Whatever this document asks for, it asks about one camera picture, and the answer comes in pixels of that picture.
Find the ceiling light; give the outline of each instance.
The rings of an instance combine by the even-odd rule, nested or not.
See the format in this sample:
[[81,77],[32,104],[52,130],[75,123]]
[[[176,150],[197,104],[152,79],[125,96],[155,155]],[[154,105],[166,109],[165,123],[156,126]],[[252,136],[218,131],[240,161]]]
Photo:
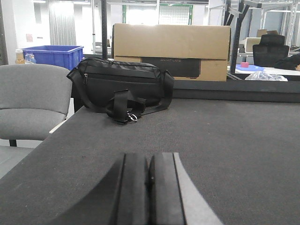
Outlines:
[[34,3],[46,3],[45,0],[33,0]]
[[78,4],[78,5],[89,5],[90,2],[87,2],[87,1],[74,1],[74,4]]

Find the metal clip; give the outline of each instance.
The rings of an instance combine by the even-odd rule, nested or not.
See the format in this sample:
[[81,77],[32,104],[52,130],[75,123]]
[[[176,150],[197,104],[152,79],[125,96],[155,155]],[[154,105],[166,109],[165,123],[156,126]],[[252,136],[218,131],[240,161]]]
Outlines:
[[128,118],[130,118],[132,121],[137,122],[137,116],[130,113],[129,111],[127,111],[127,116]]

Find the dark gray table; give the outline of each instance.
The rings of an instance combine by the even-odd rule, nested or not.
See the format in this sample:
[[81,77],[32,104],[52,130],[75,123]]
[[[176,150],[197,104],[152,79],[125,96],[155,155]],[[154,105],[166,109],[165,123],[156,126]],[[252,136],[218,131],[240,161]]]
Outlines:
[[135,124],[80,109],[0,180],[0,224],[42,225],[87,194],[120,152],[179,152],[228,225],[300,222],[300,104],[174,99]]

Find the bag zipper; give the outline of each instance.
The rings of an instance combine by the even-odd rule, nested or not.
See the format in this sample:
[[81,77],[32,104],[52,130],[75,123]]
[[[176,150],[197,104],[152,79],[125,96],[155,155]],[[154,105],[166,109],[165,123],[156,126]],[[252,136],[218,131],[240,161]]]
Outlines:
[[84,75],[83,84],[84,84],[84,85],[87,85],[87,84],[88,84],[88,74],[85,73],[85,74],[83,74],[83,75]]

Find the bag strap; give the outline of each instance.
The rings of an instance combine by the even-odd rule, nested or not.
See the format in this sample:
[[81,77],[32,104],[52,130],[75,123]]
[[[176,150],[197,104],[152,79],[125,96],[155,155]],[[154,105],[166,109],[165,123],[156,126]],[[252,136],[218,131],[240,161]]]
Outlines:
[[144,98],[134,97],[129,90],[116,91],[106,106],[106,113],[120,123],[137,121],[145,110],[145,103]]
[[164,77],[163,89],[164,89],[165,97],[161,99],[158,106],[146,109],[145,112],[142,113],[141,115],[147,115],[150,113],[159,112],[169,107],[173,98],[174,77],[171,76],[168,70],[164,72],[164,76],[165,77]]
[[106,112],[105,107],[98,107],[90,101],[90,99],[86,93],[85,86],[83,84],[83,79],[77,68],[72,69],[71,72],[67,75],[67,78],[69,78],[73,82],[83,104],[87,108],[90,108],[97,113],[105,113]]

